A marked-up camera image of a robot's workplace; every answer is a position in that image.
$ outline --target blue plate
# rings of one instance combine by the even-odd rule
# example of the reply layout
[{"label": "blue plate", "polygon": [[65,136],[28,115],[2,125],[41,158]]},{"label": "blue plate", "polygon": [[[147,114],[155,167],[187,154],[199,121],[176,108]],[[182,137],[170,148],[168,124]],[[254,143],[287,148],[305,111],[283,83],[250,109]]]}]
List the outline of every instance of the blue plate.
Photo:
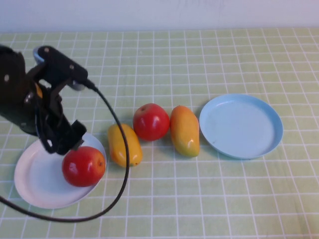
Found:
[{"label": "blue plate", "polygon": [[210,100],[199,117],[206,140],[219,152],[239,159],[261,157],[283,137],[283,123],[264,101],[242,94]]}]

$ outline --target red apple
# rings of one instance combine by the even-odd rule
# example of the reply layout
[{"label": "red apple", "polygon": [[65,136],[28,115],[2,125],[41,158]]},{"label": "red apple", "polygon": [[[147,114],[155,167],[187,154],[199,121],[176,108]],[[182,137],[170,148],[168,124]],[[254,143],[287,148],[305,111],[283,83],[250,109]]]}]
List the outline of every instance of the red apple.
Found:
[{"label": "red apple", "polygon": [[62,162],[65,180],[76,187],[92,186],[103,177],[106,160],[103,154],[89,146],[69,151]]},{"label": "red apple", "polygon": [[169,130],[169,116],[157,104],[149,103],[138,108],[133,116],[133,128],[145,141],[162,138]]}]

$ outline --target green checkered tablecloth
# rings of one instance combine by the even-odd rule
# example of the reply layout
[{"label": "green checkered tablecloth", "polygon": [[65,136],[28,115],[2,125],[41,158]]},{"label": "green checkered tablecloth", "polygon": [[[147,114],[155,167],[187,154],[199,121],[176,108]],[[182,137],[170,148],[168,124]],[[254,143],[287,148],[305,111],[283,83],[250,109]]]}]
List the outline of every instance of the green checkered tablecloth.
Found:
[{"label": "green checkered tablecloth", "polygon": [[[216,96],[243,93],[268,102],[284,123],[282,143],[265,157],[231,160],[201,138],[188,159],[169,134],[142,143],[143,162],[131,169],[125,193],[103,217],[81,224],[35,220],[0,205],[0,238],[318,239],[319,28],[266,28],[164,32],[0,34],[21,51],[58,48],[85,66],[122,122],[132,125],[141,105],[168,113],[177,105],[198,116]],[[108,152],[111,114],[89,90],[61,92],[66,116],[83,122]],[[13,184],[16,162],[35,137],[0,119],[0,194],[34,212],[88,216],[118,193],[123,168],[108,161],[98,187],[59,210],[30,206]]]}]

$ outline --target yellow mango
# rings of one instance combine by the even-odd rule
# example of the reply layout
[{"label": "yellow mango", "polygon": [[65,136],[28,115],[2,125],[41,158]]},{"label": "yellow mango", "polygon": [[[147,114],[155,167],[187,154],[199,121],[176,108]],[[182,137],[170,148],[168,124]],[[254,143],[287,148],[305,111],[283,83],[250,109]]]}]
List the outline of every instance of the yellow mango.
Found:
[{"label": "yellow mango", "polygon": [[181,155],[196,157],[199,154],[199,122],[189,108],[177,106],[173,109],[170,115],[170,136]]},{"label": "yellow mango", "polygon": [[[127,124],[121,124],[124,134],[126,136],[129,155],[130,166],[138,165],[143,159],[143,151],[137,135],[134,130]],[[111,159],[122,167],[126,167],[126,150],[124,140],[117,124],[113,124],[108,129],[108,141]]]}]

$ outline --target white wall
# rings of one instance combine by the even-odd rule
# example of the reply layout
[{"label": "white wall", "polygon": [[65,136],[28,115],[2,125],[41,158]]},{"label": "white wall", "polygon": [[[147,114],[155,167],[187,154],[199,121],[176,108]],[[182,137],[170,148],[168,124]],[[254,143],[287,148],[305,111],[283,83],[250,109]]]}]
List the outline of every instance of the white wall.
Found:
[{"label": "white wall", "polygon": [[0,0],[0,32],[319,26],[319,0]]}]

